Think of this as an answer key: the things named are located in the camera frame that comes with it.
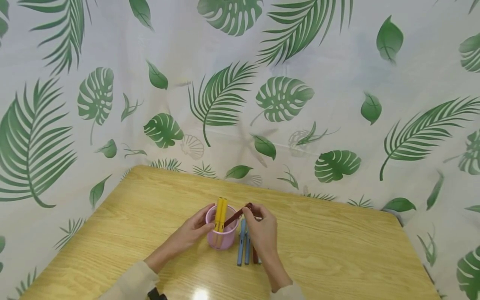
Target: hand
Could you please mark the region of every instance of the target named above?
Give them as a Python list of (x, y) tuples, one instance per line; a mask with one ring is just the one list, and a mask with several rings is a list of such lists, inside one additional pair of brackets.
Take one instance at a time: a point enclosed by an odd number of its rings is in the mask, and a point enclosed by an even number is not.
[(187, 219), (168, 239), (144, 261), (155, 272), (158, 273), (167, 262), (189, 249), (201, 237), (215, 228), (214, 223), (205, 223), (207, 211), (215, 204), (209, 204), (199, 210), (195, 215)]

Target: table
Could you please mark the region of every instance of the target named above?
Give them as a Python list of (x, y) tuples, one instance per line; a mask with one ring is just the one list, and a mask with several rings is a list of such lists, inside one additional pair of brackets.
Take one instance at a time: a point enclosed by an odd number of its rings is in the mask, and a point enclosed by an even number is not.
[[(136, 166), (22, 300), (96, 299), (219, 196), (236, 208), (261, 202), (277, 216), (280, 257), (306, 299), (439, 299), (393, 215)], [(172, 300), (268, 299), (262, 266), (238, 267), (237, 245), (215, 251), (203, 239), (168, 263), (159, 290)]]

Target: backdrop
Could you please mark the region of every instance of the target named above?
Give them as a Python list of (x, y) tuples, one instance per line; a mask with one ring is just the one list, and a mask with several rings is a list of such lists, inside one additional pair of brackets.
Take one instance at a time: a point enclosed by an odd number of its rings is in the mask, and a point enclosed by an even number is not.
[(0, 299), (138, 164), (389, 210), (478, 299), (477, 3), (0, 0)]

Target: sleeve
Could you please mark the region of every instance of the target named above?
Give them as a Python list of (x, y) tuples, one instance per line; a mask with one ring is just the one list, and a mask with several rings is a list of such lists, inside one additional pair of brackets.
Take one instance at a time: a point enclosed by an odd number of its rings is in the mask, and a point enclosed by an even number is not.
[(276, 293), (270, 293), (270, 300), (305, 300), (301, 288), (293, 282), (291, 286), (279, 289)]
[(144, 261), (130, 267), (100, 300), (144, 300), (158, 282), (158, 275)]

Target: pink cup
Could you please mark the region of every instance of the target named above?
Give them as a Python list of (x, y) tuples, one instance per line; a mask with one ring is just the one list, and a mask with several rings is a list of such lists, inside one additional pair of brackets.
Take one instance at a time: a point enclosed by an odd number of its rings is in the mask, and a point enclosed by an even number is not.
[[(216, 212), (216, 205), (212, 208), (210, 208), (205, 216), (205, 222), (208, 224), (210, 222), (215, 222), (215, 212)], [(228, 220), (233, 214), (236, 212), (236, 210), (231, 207), (230, 205), (227, 205), (227, 214), (225, 217), (225, 220)], [(235, 232), (237, 230), (237, 227), (239, 226), (239, 221), (238, 219), (233, 221), (231, 224), (229, 224), (223, 232), (218, 232), (215, 230), (210, 231), (207, 234), (207, 241), (210, 244), (210, 246), (214, 249), (217, 250), (226, 250), (230, 248), (233, 245), (233, 242), (235, 241)]]

